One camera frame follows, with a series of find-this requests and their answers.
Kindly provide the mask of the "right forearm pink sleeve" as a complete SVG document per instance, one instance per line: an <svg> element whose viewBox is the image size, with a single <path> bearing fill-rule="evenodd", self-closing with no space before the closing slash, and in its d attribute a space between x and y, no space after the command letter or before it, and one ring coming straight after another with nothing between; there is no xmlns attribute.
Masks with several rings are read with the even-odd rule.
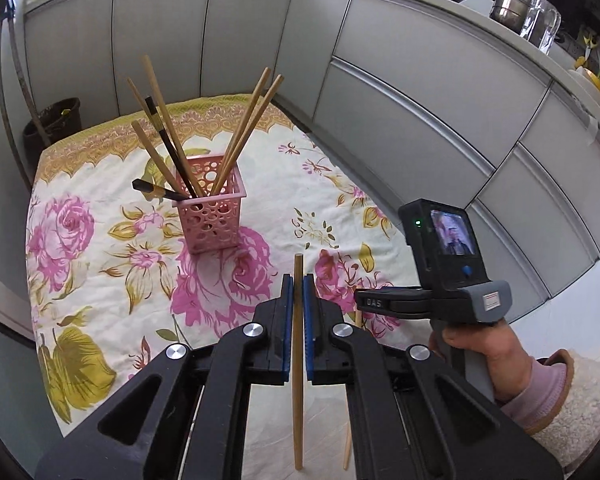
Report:
<svg viewBox="0 0 600 480"><path fill-rule="evenodd" d="M600 361L565 349L534 361L528 387L502 411L569 476L600 443Z"/></svg>

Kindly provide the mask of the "right hand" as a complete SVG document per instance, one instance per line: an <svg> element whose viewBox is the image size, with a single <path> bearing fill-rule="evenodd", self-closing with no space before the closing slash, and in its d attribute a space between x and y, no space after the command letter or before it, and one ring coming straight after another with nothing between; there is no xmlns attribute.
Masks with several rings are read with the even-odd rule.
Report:
<svg viewBox="0 0 600 480"><path fill-rule="evenodd" d="M496 400L513 400L530 384L533 359L505 320L494 325L446 326L441 339L450 347L484 356Z"/></svg>

